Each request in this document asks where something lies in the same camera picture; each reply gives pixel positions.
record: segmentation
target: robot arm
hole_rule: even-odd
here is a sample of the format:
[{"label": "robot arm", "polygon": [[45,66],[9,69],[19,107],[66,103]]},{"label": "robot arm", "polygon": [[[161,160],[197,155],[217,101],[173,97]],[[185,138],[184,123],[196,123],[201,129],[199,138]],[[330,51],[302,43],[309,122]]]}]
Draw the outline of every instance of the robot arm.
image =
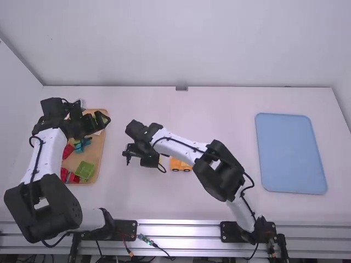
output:
[{"label": "robot arm", "polygon": [[[110,216],[104,209],[82,210],[76,197],[59,178],[64,148],[104,129],[111,121],[100,111],[83,115],[81,101],[61,98],[41,101],[44,115],[34,126],[30,165],[17,187],[6,190],[4,202],[30,243],[51,239],[68,230],[104,229]],[[37,207],[43,199],[47,205]]]},{"label": "robot arm", "polygon": [[141,166],[157,168],[160,155],[173,156],[192,165],[204,189],[217,200],[226,202],[236,216],[242,239],[252,244],[262,239],[260,230],[266,223],[265,218],[256,219],[243,195],[244,175],[247,174],[220,141],[213,140],[210,144],[190,141],[157,123],[147,127],[135,120],[127,125],[126,134],[134,140],[122,153],[127,158],[127,165],[135,156],[140,158]]}]

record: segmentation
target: aluminum rail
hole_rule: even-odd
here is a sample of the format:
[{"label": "aluminum rail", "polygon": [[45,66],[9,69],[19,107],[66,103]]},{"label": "aluminum rail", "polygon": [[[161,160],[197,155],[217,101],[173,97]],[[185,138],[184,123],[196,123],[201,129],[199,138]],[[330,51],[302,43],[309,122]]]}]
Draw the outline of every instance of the aluminum rail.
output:
[{"label": "aluminum rail", "polygon": [[[220,221],[202,220],[137,220],[138,233],[152,238],[171,256],[250,256],[254,246],[229,244],[220,240]],[[276,222],[278,233],[286,236],[291,258],[351,259],[351,224]],[[0,254],[69,254],[72,237],[68,236],[55,248],[42,243],[31,244],[21,234],[15,222],[0,222]],[[48,241],[54,243],[58,238]],[[104,255],[127,255],[123,242],[100,241]],[[135,255],[164,256],[146,243],[127,242]],[[266,258],[267,246],[260,244],[255,254]],[[98,255],[94,241],[82,241],[79,254]]]}]

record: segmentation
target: green block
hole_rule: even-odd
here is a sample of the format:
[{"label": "green block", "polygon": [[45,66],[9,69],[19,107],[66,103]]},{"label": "green block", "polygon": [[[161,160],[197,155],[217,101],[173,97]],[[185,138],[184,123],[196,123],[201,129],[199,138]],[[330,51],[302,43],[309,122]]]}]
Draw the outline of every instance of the green block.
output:
[{"label": "green block", "polygon": [[88,180],[93,175],[94,169],[95,169],[94,164],[81,161],[81,163],[79,164],[76,170],[76,175],[85,180]]}]

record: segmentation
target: orange toy car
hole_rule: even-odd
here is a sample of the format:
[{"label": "orange toy car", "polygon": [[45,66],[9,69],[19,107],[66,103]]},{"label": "orange toy car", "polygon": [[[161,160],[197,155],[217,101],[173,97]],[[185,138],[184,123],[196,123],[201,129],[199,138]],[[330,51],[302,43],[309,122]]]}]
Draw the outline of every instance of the orange toy car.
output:
[{"label": "orange toy car", "polygon": [[191,171],[193,168],[185,162],[182,162],[174,157],[171,158],[172,171]]}]

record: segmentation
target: light blue tray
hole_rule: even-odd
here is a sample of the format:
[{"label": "light blue tray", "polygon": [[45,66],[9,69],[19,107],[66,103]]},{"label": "light blue tray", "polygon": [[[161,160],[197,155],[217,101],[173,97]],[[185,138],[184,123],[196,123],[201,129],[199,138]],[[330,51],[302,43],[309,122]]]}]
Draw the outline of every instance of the light blue tray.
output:
[{"label": "light blue tray", "polygon": [[259,113],[256,131],[263,187],[323,195],[327,182],[307,116]]}]

